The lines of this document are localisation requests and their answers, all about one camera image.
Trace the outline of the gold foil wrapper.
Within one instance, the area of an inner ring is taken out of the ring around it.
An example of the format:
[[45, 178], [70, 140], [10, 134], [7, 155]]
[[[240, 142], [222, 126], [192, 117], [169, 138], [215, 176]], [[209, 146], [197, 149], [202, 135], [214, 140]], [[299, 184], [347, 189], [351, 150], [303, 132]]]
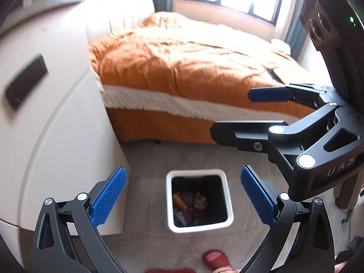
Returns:
[[193, 202], [193, 206], [195, 209], [197, 210], [204, 210], [206, 209], [208, 205], [208, 201], [206, 199], [206, 197], [202, 194], [200, 194], [199, 192], [195, 194], [194, 196], [194, 202]]

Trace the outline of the white square trash bin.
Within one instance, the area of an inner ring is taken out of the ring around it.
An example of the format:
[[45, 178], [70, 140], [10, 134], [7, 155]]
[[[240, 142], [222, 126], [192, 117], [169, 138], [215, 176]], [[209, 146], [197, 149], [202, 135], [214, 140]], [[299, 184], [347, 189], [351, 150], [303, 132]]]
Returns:
[[176, 234], [227, 228], [234, 220], [228, 181], [220, 169], [166, 175], [167, 225]]

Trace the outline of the red slipper right foot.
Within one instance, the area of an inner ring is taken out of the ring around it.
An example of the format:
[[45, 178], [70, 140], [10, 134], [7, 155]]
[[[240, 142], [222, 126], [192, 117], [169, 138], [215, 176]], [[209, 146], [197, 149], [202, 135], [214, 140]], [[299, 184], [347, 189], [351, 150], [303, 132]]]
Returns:
[[232, 265], [227, 255], [220, 250], [210, 250], [202, 256], [204, 264], [211, 270], [232, 269]]

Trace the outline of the white drawer cabinet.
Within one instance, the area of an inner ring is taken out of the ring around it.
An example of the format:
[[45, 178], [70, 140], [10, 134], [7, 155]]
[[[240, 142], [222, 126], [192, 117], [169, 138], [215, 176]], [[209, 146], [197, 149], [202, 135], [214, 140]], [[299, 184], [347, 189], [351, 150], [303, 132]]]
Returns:
[[1, 220], [14, 228], [128, 166], [89, 60], [93, 1], [37, 0], [1, 29], [2, 91], [37, 56], [47, 70], [18, 109], [1, 97]]

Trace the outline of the orange bed cover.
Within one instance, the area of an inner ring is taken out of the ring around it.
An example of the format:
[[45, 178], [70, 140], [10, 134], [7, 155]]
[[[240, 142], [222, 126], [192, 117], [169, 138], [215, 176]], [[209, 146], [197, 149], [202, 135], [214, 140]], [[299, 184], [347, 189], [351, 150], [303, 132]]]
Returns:
[[[313, 77], [291, 56], [258, 36], [225, 25], [157, 12], [141, 25], [88, 46], [102, 84], [164, 92], [299, 119], [312, 109], [287, 102], [253, 103], [252, 88], [309, 84]], [[106, 108], [117, 139], [209, 144], [214, 121], [164, 112]]]

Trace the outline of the cream padded headboard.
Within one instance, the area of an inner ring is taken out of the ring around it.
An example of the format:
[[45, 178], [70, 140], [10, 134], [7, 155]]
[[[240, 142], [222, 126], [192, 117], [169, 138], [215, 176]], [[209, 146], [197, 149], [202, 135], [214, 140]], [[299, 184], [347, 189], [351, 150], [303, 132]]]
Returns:
[[134, 29], [154, 12], [153, 0], [87, 0], [88, 42], [109, 33]]

